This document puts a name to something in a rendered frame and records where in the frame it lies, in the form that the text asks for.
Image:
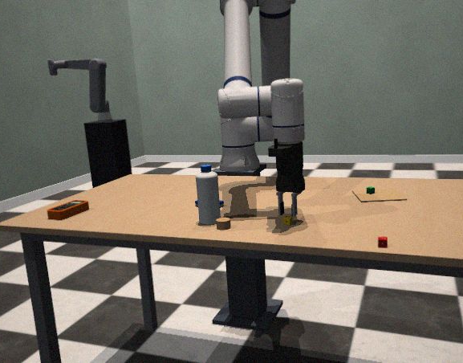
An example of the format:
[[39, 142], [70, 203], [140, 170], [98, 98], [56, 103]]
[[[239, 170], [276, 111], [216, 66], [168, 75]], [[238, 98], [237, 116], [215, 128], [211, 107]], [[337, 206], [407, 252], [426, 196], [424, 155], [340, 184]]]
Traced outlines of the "tan mat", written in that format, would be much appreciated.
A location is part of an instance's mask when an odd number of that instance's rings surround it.
[[353, 190], [352, 193], [361, 202], [386, 202], [407, 200], [407, 198], [405, 198], [395, 189], [375, 190], [374, 194], [367, 194], [367, 190]]

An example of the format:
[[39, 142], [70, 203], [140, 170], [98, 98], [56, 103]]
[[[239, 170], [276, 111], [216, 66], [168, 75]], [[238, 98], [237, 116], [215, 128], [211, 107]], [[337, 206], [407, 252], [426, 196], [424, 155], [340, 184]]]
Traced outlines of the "yellow die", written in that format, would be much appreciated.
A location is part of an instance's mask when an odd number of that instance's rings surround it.
[[292, 223], [293, 223], [292, 217], [286, 216], [285, 218], [283, 218], [284, 225], [291, 225]]

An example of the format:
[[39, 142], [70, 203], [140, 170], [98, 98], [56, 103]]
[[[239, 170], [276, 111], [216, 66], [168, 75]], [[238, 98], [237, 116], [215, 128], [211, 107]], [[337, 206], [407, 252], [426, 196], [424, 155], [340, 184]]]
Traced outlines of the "red die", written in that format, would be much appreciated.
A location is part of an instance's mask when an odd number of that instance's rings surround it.
[[378, 247], [387, 247], [388, 238], [387, 237], [378, 237]]

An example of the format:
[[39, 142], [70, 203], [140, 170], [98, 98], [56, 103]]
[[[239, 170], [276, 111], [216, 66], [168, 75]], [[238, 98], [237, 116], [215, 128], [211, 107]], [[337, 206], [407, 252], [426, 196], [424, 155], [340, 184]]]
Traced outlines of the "short brown cylinder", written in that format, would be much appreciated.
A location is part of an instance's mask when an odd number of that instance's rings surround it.
[[228, 230], [231, 227], [230, 218], [218, 218], [217, 219], [217, 229], [218, 230]]

